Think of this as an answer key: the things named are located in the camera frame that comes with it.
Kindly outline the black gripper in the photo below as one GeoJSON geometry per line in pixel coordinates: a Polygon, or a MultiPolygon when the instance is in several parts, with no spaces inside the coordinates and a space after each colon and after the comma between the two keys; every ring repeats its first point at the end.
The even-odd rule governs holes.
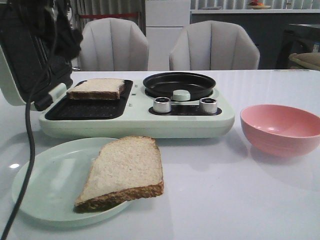
{"type": "Polygon", "coordinates": [[[0,44],[14,60],[45,55],[72,60],[83,36],[71,27],[68,0],[7,0],[0,5],[0,44]]]}

